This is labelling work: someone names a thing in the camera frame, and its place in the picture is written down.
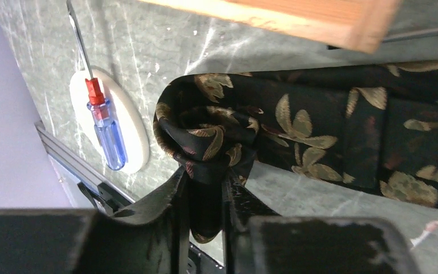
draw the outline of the transparent blue handle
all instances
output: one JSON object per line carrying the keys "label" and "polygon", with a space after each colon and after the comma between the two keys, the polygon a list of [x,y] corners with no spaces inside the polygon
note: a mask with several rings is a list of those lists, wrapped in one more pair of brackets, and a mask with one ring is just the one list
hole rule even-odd
{"label": "transparent blue handle", "polygon": [[105,103],[100,105],[88,103],[87,107],[95,121],[96,136],[102,146],[108,167],[111,170],[121,169],[127,161],[127,154],[119,125],[110,111],[110,100],[105,99]]}

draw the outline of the black cloth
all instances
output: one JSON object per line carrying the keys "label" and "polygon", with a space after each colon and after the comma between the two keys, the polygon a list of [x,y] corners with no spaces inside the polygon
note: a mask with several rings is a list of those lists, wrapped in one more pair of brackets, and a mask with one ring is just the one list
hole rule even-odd
{"label": "black cloth", "polygon": [[438,208],[438,61],[182,76],[153,128],[194,180],[202,241],[218,232],[226,170],[244,184],[254,160]]}

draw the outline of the wooden block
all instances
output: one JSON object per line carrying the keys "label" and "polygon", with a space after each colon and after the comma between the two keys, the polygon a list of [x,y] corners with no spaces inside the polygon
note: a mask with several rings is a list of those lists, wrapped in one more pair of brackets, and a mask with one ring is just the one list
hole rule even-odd
{"label": "wooden block", "polygon": [[373,53],[402,0],[141,0]]}

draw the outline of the gray marble surface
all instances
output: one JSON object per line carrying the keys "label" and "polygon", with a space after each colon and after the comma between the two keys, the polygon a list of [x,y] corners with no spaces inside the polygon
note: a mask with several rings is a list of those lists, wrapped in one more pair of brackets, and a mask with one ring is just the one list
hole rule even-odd
{"label": "gray marble surface", "polygon": [[[68,85],[82,69],[65,0],[0,0],[0,24],[46,126],[110,181],[139,199],[177,167],[153,138],[155,103],[181,75],[286,70],[438,59],[438,37],[383,45],[367,55],[137,0],[74,1],[88,55],[129,95],[142,115],[151,157],[139,172],[112,172],[76,122]],[[438,27],[438,1],[405,0],[391,33]],[[438,210],[361,194],[256,164],[248,188],[284,215],[380,216],[407,239],[438,221]],[[414,240],[424,273],[438,273],[438,229]],[[222,261],[221,241],[202,247]]]}

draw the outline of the fabric strap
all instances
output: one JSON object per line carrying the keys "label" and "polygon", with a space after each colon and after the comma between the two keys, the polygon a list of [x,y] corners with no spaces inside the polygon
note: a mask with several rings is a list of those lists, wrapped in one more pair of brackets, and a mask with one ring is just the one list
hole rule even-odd
{"label": "fabric strap", "polygon": [[187,75],[165,88],[153,128],[201,216],[228,168],[244,184],[254,160],[438,208],[438,61]]}

